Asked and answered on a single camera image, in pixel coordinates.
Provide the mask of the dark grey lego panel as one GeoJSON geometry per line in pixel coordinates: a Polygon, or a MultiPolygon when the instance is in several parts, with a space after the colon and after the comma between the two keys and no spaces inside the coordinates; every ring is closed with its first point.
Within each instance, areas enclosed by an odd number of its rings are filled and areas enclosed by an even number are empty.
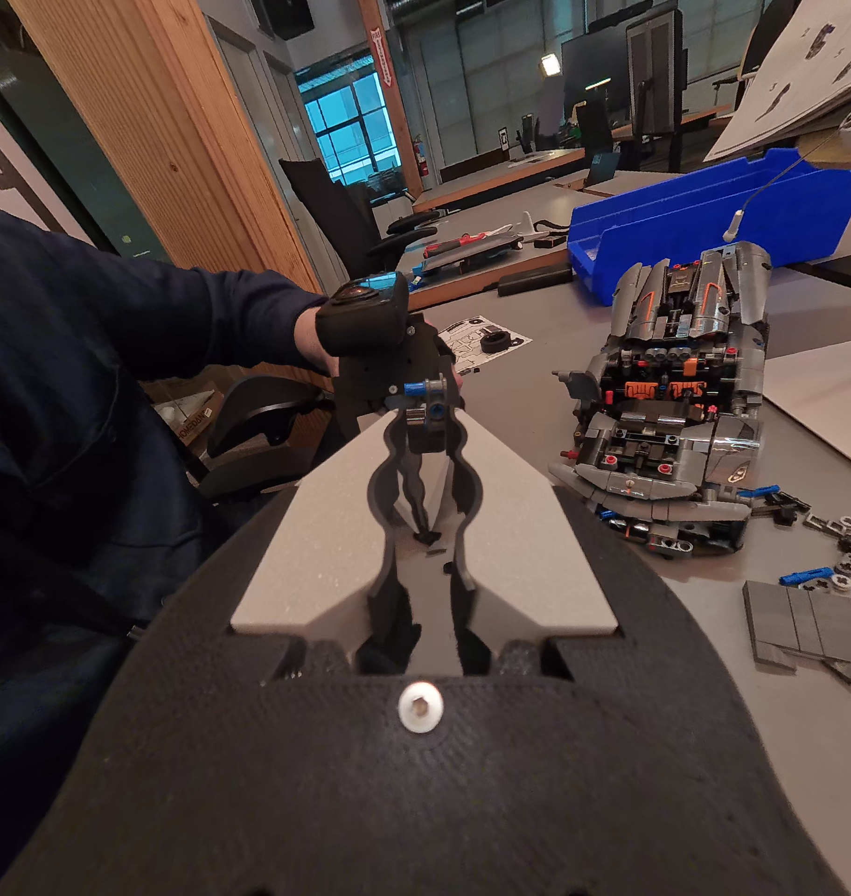
{"type": "Polygon", "coordinates": [[[793,673],[807,658],[851,685],[850,598],[750,580],[743,596],[755,661],[793,673]]]}

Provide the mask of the tool tray with red tool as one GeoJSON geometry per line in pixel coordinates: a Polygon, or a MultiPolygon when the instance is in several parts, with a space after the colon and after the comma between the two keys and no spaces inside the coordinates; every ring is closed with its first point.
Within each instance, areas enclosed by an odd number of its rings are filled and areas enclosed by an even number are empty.
{"type": "Polygon", "coordinates": [[[460,242],[459,245],[437,254],[430,254],[424,258],[417,270],[420,276],[429,276],[444,268],[459,265],[466,260],[471,260],[482,255],[503,252],[509,249],[521,250],[524,239],[519,232],[505,231],[490,237],[460,242]]]}

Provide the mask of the person's left forearm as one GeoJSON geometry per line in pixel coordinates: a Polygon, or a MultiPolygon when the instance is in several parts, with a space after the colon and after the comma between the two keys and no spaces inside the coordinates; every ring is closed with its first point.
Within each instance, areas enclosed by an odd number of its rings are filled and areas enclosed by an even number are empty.
{"type": "Polygon", "coordinates": [[[294,325],[325,299],[281,274],[150,263],[135,299],[124,309],[119,351],[140,378],[188,379],[211,365],[266,363],[312,371],[296,348],[294,325]]]}

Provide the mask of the person's navy clothed torso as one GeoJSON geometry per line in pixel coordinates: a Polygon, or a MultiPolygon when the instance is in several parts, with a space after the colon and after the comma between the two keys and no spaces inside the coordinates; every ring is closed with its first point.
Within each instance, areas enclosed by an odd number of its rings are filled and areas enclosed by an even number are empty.
{"type": "Polygon", "coordinates": [[[0,878],[131,628],[230,534],[119,351],[150,263],[0,211],[0,878]]]}

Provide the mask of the lego instruction booklet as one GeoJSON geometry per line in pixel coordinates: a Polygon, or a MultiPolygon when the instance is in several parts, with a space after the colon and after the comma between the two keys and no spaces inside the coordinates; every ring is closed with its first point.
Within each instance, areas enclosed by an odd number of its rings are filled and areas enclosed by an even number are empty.
{"type": "Polygon", "coordinates": [[[851,1],[802,1],[705,162],[783,140],[849,101],[851,1]]]}

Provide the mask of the black rectangular block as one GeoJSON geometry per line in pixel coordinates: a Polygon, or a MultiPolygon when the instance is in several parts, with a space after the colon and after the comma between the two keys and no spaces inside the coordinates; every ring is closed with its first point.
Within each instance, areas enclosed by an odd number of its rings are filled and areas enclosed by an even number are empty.
{"type": "Polygon", "coordinates": [[[542,288],[571,283],[574,272],[569,263],[561,263],[502,276],[496,285],[499,296],[511,296],[542,288]]]}

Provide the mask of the person's left hand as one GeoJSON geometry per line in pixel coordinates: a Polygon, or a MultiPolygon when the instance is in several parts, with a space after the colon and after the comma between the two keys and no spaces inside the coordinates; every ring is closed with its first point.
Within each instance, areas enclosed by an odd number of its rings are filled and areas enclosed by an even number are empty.
{"type": "Polygon", "coordinates": [[[335,378],[340,373],[340,361],[321,344],[316,330],[319,307],[307,308],[294,325],[294,340],[307,368],[320,375],[335,378]]]}

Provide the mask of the grey lego car model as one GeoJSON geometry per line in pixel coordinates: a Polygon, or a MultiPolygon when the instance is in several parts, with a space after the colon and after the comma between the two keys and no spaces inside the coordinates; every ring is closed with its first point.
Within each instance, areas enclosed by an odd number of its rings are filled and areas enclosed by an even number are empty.
{"type": "Polygon", "coordinates": [[[746,241],[689,264],[636,263],[587,370],[555,372],[577,425],[549,471],[648,551],[743,546],[763,442],[770,272],[767,251],[746,241]]]}

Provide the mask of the black office chair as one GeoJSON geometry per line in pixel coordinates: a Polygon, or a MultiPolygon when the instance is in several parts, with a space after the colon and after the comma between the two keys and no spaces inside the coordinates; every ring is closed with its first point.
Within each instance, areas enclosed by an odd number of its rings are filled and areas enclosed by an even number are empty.
{"type": "Polygon", "coordinates": [[[393,272],[409,245],[437,234],[431,223],[438,214],[424,212],[397,221],[395,231],[383,238],[363,184],[332,181],[321,160],[279,163],[351,280],[393,272]]]}
{"type": "Polygon", "coordinates": [[[315,454],[287,445],[297,418],[334,408],[333,393],[310,383],[260,375],[234,384],[206,444],[210,458],[230,458],[210,469],[198,490],[214,503],[231,503],[296,482],[308,473],[315,454]]]}

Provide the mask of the black lego connector blue pin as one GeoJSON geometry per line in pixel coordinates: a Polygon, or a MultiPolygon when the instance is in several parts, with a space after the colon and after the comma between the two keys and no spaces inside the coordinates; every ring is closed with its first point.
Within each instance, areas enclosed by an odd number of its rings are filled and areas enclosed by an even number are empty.
{"type": "Polygon", "coordinates": [[[412,454],[442,454],[446,450],[449,419],[449,387],[441,373],[433,378],[396,387],[385,402],[397,410],[405,426],[406,442],[412,454]]]}

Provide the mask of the blue plastic storage bin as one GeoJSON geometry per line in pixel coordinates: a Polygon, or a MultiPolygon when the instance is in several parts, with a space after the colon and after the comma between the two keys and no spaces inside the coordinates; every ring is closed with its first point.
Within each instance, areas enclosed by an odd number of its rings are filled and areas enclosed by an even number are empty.
{"type": "Polygon", "coordinates": [[[634,263],[696,261],[737,233],[765,249],[773,267],[831,255],[851,217],[851,169],[816,168],[795,149],[723,162],[572,212],[567,251],[575,275],[604,306],[634,263]]]}

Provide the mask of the white rounded base plate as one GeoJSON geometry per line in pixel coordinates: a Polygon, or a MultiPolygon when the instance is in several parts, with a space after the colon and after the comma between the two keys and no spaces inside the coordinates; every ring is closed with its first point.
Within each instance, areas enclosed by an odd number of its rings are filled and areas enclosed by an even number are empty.
{"type": "Polygon", "coordinates": [[[851,342],[768,360],[763,394],[851,461],[851,342]]]}

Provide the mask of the tall computer monitor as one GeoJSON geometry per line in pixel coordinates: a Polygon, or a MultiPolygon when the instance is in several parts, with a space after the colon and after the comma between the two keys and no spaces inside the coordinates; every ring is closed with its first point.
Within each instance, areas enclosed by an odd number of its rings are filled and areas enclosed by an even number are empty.
{"type": "Polygon", "coordinates": [[[678,2],[648,10],[627,23],[624,34],[633,140],[674,135],[682,123],[687,66],[678,2]]]}

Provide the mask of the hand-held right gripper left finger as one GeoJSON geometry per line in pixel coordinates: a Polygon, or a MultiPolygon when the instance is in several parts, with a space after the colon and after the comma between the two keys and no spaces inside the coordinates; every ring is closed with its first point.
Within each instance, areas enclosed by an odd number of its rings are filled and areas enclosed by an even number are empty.
{"type": "Polygon", "coordinates": [[[236,633],[387,641],[400,600],[392,512],[404,425],[392,410],[297,486],[230,624],[236,633]]]}

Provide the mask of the cluster of small lego connectors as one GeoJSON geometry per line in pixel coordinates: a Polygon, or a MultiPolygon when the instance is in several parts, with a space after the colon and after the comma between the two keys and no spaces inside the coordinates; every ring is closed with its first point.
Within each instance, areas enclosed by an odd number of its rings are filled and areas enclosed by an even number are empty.
{"type": "Polygon", "coordinates": [[[814,512],[804,500],[777,485],[742,489],[737,496],[749,510],[750,518],[767,518],[774,525],[788,529],[799,523],[803,527],[834,539],[837,557],[829,566],[815,567],[782,575],[778,583],[784,587],[847,597],[851,592],[851,516],[825,518],[814,512]]]}

